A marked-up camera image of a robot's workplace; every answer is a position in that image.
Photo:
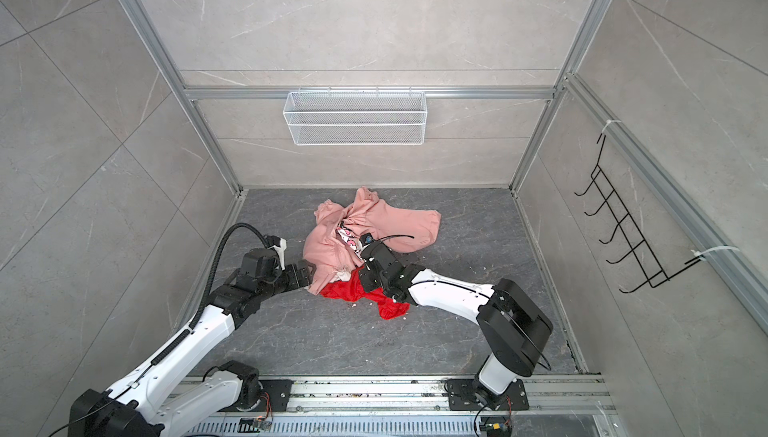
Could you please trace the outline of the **pink cloth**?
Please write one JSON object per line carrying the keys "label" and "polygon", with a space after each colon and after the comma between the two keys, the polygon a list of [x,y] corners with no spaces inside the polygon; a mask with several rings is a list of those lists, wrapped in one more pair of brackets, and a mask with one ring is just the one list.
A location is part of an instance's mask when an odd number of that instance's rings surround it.
{"label": "pink cloth", "polygon": [[316,265],[308,291],[313,295],[331,282],[348,280],[363,263],[338,238],[342,224],[359,238],[371,233],[375,239],[386,237],[388,246],[398,253],[422,250],[437,240],[442,216],[436,210],[412,210],[389,205],[378,193],[366,187],[356,191],[354,201],[342,206],[331,200],[314,212],[316,225],[306,238],[303,258]]}

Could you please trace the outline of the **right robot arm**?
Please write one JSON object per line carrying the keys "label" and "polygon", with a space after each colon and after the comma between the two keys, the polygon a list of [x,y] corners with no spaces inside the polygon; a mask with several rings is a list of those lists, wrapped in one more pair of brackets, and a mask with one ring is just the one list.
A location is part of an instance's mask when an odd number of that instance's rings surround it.
{"label": "right robot arm", "polygon": [[540,365],[551,368],[544,348],[553,324],[514,281],[470,283],[440,275],[420,264],[405,264],[389,246],[389,237],[362,237],[360,281],[365,291],[381,290],[396,303],[433,307],[480,328],[490,354],[472,382],[472,394],[495,409],[505,394]]}

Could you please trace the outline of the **red cloth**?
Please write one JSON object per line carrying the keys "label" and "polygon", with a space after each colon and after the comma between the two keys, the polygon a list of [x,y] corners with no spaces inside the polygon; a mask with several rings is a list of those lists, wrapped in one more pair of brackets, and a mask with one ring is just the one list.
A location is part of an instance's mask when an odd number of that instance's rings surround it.
{"label": "red cloth", "polygon": [[376,303],[379,316],[383,320],[392,320],[398,317],[404,317],[410,310],[408,303],[399,303],[391,297],[386,296],[381,288],[368,292],[364,289],[360,280],[360,272],[363,267],[358,267],[352,271],[348,280],[338,280],[328,283],[320,292],[325,298],[343,300],[346,302],[357,302],[361,299],[368,299]]}

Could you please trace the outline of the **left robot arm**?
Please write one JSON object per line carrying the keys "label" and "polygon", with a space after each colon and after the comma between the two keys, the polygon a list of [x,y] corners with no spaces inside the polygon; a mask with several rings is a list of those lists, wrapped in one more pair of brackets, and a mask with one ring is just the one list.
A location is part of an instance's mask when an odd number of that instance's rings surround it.
{"label": "left robot arm", "polygon": [[207,299],[199,316],[135,370],[104,391],[81,394],[61,431],[69,436],[181,436],[221,409],[268,410],[258,370],[237,361],[218,364],[193,389],[171,394],[265,300],[309,286],[315,269],[306,260],[279,265],[274,276],[260,267],[239,269]]}

